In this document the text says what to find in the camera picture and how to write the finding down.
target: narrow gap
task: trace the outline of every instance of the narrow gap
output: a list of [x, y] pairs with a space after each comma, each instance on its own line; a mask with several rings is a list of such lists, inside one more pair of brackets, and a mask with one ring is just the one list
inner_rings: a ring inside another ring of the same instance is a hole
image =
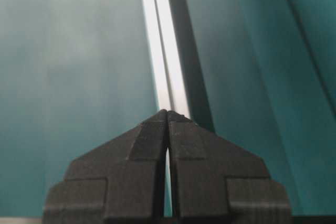
[[166, 151], [166, 171], [165, 171], [165, 183], [164, 183], [164, 217], [172, 217], [172, 186], [170, 176], [170, 158], [169, 149]]

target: teal backdrop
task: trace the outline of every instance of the teal backdrop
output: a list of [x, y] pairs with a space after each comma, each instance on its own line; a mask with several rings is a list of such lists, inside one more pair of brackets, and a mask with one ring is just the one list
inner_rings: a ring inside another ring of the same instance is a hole
[[142, 0], [0, 0], [0, 216], [157, 111]]
[[216, 133], [264, 158], [293, 214], [335, 214], [336, 2], [187, 3]]

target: black plastic jaw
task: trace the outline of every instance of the black plastic jaw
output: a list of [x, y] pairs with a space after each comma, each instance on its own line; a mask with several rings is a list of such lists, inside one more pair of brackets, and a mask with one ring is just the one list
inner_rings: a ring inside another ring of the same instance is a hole
[[[170, 150], [174, 219], [163, 218]], [[44, 224], [290, 223], [285, 189], [263, 160], [161, 110], [76, 158], [46, 199]]]

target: black 3d-printed part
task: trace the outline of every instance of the black 3d-printed part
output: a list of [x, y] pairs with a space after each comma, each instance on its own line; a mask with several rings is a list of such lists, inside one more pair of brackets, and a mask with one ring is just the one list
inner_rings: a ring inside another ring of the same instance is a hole
[[290, 223], [261, 158], [166, 110], [72, 161], [43, 223], [162, 223], [167, 148], [178, 222]]

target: pointed tip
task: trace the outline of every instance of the pointed tip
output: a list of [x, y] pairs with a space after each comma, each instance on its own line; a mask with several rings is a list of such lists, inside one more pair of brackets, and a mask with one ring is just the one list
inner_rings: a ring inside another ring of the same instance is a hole
[[143, 122], [161, 122], [166, 121], [167, 110], [160, 110], [158, 113], [152, 115], [150, 118], [144, 120]]
[[177, 112], [170, 110], [167, 113], [168, 122], [179, 122], [179, 123], [192, 123], [193, 121], [186, 118], [184, 115], [178, 114]]

